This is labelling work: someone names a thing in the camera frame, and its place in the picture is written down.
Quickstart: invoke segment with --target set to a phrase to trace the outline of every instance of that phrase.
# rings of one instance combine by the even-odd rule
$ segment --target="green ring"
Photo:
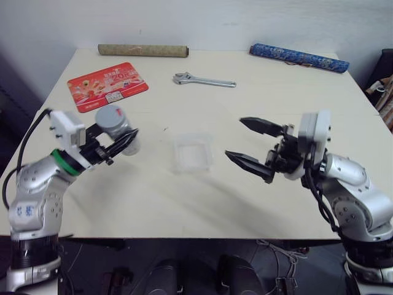
[[[60,167],[66,170],[69,174],[71,174],[72,176],[80,175],[78,171],[73,169],[72,166],[70,166],[66,161],[64,161],[64,159],[60,156],[58,149],[54,149],[51,155],[55,158],[57,164],[59,164]]]

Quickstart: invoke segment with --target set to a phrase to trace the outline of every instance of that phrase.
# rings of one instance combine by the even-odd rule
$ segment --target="gray cylinder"
[[[109,104],[99,109],[95,119],[97,125],[113,140],[116,140],[125,132],[132,130],[131,124],[125,116],[124,111],[119,106],[113,104]],[[136,137],[130,145],[122,151],[122,154],[135,155],[140,148],[141,144],[139,143],[138,137]]]

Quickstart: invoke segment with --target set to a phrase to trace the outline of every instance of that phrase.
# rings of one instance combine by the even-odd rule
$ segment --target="cardboard tube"
[[[184,45],[121,45],[98,44],[101,55],[140,55],[143,57],[187,57],[189,48]]]

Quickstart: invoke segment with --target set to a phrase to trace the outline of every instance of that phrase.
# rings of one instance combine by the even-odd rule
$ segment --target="cable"
[[[8,175],[6,176],[3,184],[2,184],[2,203],[4,204],[4,207],[9,210],[10,206],[8,205],[8,201],[7,201],[7,185],[8,185],[8,181],[10,180],[11,176],[15,173],[17,169],[14,168],[12,169]]]
[[[23,153],[25,151],[25,147],[26,147],[27,141],[29,140],[29,138],[30,138],[31,134],[33,133],[34,129],[36,129],[36,127],[42,121],[42,119],[46,115],[49,115],[51,111],[52,111],[51,109],[44,109],[42,111],[42,113],[39,114],[38,118],[34,121],[34,123],[31,125],[29,130],[26,132],[25,137],[22,139],[22,143],[20,145],[19,154],[18,154],[17,167],[12,169],[8,173],[8,175],[6,176],[6,178],[5,178],[5,180],[4,180],[3,184],[2,184],[2,202],[3,202],[3,204],[4,204],[4,206],[5,206],[5,208],[7,210],[9,210],[9,208],[10,208],[10,206],[8,204],[8,201],[7,201],[7,185],[8,185],[8,182],[9,182],[11,176],[15,173],[15,171],[18,173],[21,170],[21,168],[22,168]]]
[[[307,256],[304,255],[303,253],[300,252],[296,252],[296,251],[288,251],[285,249],[282,249],[279,246],[276,246],[266,240],[257,240],[257,244],[258,245],[264,245],[264,246],[268,246],[269,248],[271,248],[274,252],[279,252],[282,255],[286,256],[289,260],[290,263],[290,269],[287,272],[288,276],[290,278],[293,278],[295,276],[295,272],[296,272],[296,267],[295,265],[299,262],[299,259],[307,259]]]
[[[316,188],[316,185],[314,183],[314,180],[313,180],[313,177],[311,174],[314,157],[315,157],[315,144],[312,144],[310,146],[309,152],[305,155],[305,164],[304,164],[305,179],[306,179],[306,182],[307,182],[307,185],[308,185],[310,191],[312,192],[314,198],[316,199],[316,201],[318,203],[318,209],[319,209],[319,212],[321,213],[322,217],[330,224],[332,231],[337,232],[338,227],[335,223],[333,214],[327,208],[326,204],[322,200],[322,192],[318,191],[318,189]]]
[[[79,256],[80,252],[82,251],[83,246],[84,246],[84,244],[81,244],[81,245],[80,245],[79,251],[78,251],[78,253],[76,253],[73,262],[71,263],[70,267],[69,267],[68,270],[67,270],[67,273],[68,273],[68,272],[72,269],[72,267],[74,266],[74,264],[75,264],[75,262],[76,262],[76,259],[78,259],[78,256]]]
[[[20,149],[19,149],[18,162],[17,162],[17,172],[19,172],[21,169],[23,152],[25,151],[25,147],[26,147],[27,141],[29,140],[29,137],[33,133],[34,129],[36,129],[38,124],[42,121],[42,119],[46,115],[49,115],[51,111],[52,111],[51,109],[44,109],[42,111],[42,113],[39,114],[38,118],[34,121],[34,123],[30,126],[29,130],[27,130],[25,137],[22,139],[22,144],[20,145]]]
[[[275,257],[276,257],[277,265],[278,265],[277,266],[277,276],[276,277],[279,277],[279,259],[278,259],[278,256],[277,256],[277,252],[283,254],[289,260],[290,267],[289,267],[287,275],[286,275],[287,278],[294,278],[295,277],[295,273],[296,273],[296,265],[299,262],[299,259],[306,259],[307,258],[307,256],[304,255],[303,253],[299,253],[299,252],[296,252],[296,251],[287,251],[287,250],[282,249],[281,247],[276,246],[276,245],[274,245],[274,244],[272,244],[272,243],[270,243],[270,242],[268,242],[266,240],[257,240],[257,244],[258,245],[267,246],[267,247],[269,247],[273,251],[273,253],[274,253]],[[276,290],[277,290],[277,285],[274,286],[273,289],[271,289],[265,295],[270,295],[270,294],[272,294]]]

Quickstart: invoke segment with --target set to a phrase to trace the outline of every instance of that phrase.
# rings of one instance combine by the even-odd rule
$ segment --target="clear plastic container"
[[[212,165],[211,136],[208,133],[185,133],[174,139],[176,170],[208,170]]]

